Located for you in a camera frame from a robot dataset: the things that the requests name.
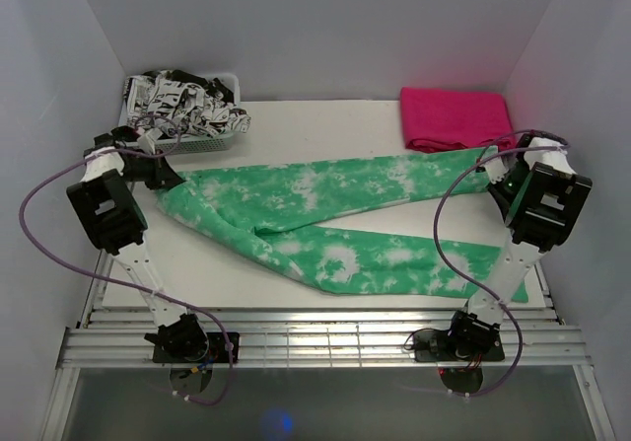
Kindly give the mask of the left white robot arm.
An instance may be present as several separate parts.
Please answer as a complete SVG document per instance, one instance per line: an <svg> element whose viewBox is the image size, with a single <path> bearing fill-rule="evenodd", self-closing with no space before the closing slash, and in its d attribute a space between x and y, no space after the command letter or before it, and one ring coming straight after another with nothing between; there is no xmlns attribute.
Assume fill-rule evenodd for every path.
<svg viewBox="0 0 631 441"><path fill-rule="evenodd" d="M90 242L122 267L152 313L155 331L145 339L177 361L197 362L209 351L198 318L181 303L168 301L163 280L149 255L148 223L129 185L170 190L184 183L164 158L147 158L116 143L110 134L94 139L81 180L66 194Z"/></svg>

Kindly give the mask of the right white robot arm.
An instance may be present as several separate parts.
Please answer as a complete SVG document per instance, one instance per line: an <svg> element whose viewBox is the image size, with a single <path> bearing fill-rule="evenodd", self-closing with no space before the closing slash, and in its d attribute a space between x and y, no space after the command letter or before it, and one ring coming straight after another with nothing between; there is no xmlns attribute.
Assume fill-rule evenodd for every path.
<svg viewBox="0 0 631 441"><path fill-rule="evenodd" d="M593 188L593 181L568 163L568 142L551 133L528 130L517 147L476 169L487 174L487 191L497 204L507 240L486 281L445 335L445 349L457 359L501 360L499 336L507 303L541 258L569 238Z"/></svg>

